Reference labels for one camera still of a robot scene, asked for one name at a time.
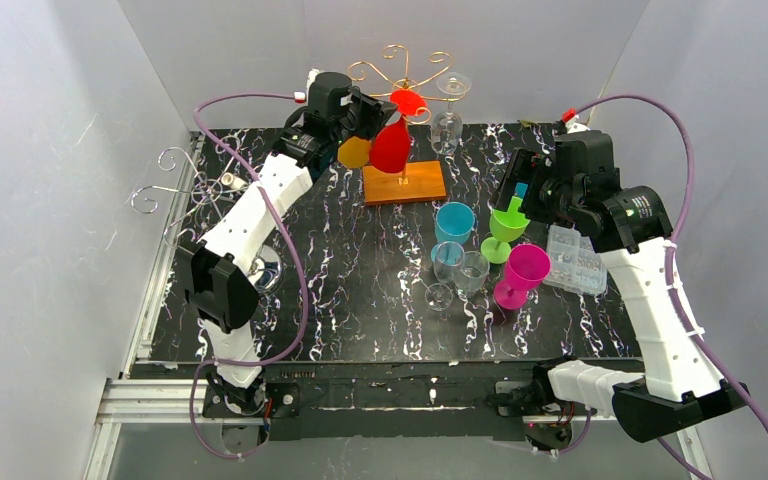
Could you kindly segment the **clear ribbed wine glass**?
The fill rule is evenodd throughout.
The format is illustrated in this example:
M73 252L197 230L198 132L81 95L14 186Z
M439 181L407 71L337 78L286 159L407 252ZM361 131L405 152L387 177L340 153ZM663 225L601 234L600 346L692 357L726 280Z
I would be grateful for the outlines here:
M476 294L483 287L489 270L490 263L480 251L466 252L454 277L458 296L469 298Z

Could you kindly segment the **orange yellow wine glass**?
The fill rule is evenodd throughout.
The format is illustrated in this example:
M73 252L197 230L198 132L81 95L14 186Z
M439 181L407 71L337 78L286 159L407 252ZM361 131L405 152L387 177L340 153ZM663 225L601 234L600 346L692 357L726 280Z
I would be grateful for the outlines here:
M370 161L372 142L353 136L343 142L337 151L337 161L348 169L362 168Z

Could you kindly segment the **teal wine glass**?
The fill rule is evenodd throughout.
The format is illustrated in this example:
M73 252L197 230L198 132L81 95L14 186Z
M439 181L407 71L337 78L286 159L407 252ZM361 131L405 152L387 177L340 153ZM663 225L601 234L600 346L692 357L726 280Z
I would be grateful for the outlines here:
M475 223L475 214L466 204L461 202L443 204L434 217L436 242L431 250L431 259L434 259L441 243L454 242L463 245L470 237Z

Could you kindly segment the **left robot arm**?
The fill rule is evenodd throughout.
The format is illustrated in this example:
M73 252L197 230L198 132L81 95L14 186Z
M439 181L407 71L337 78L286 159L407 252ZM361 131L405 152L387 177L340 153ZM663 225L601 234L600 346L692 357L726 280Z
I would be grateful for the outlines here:
M202 120L203 133L229 153L252 181L228 213L197 241L176 249L184 297L207 332L214 371L207 380L221 402L243 413L265 407L259 378L264 366L288 356L301 342L307 322L284 351L266 359L258 355L251 319L261 298L250 276L256 258L273 231L287 238L283 216L325 173L339 147L350 139L373 140L397 112L396 104L361 92L338 72L312 70L298 104L270 147L260 170L254 170Z

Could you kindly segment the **silver wire glass rack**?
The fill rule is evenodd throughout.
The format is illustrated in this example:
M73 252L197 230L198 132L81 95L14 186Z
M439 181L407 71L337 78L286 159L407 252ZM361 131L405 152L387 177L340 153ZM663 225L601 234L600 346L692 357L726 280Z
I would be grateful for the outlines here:
M150 215L157 211L160 206L157 200L149 196L152 191L169 193L173 200L184 202L183 212L178 213L175 208L170 210L172 218L166 222L162 234L163 243L172 249L176 248L184 237L190 241L201 238L196 230L183 226L188 218L202 208L223 217L219 203L221 201L234 203L235 197L242 195L248 189L248 185L238 191L224 188L219 181L224 173L230 172L238 177L241 176L233 173L230 165L226 165L220 175L209 176L203 166L203 158L195 150L187 152L180 147L173 146L164 149L158 155L157 166L164 172L176 170L179 164L183 165L179 186L146 185L136 189L129 198L131 208L142 215ZM278 252L273 247L264 245L255 255L247 272L247 278L259 293L271 294L279 286L283 273L284 264Z

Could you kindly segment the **green wine glass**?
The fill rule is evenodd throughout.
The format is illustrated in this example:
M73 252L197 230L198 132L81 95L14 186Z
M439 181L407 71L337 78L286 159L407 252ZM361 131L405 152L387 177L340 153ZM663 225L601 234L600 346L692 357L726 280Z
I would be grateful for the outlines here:
M513 198L506 210L493 209L489 219L491 236L480 246L481 254L491 264L504 264L512 251L511 243L520 238L530 220L520 211L521 200Z

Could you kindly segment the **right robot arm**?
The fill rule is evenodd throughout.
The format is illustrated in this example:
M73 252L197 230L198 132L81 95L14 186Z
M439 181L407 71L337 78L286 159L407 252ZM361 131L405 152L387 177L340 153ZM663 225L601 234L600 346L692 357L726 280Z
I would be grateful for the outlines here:
M703 352L701 330L682 305L673 226L650 187L625 188L609 135L559 135L551 151L517 149L492 201L509 206L526 186L519 209L532 221L571 227L589 238L614 280L639 344L640 374L611 370L564 355L541 361L527 386L495 393L502 411L578 403L617 419L624 432L648 442L747 405L742 383Z

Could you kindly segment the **blue wine glass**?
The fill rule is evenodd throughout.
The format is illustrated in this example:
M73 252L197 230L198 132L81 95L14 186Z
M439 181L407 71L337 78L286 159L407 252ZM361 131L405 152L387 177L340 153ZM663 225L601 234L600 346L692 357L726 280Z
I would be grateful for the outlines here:
M515 187L515 196L524 199L527 195L529 185L526 183L518 183Z

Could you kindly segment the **pink wine glass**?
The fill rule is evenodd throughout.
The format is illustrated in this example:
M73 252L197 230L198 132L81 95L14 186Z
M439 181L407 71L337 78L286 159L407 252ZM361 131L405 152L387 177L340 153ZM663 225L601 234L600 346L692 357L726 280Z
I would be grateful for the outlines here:
M551 270L547 252L533 244L515 246L504 266L502 279L496 284L493 297L506 310L522 308L531 290L539 286Z

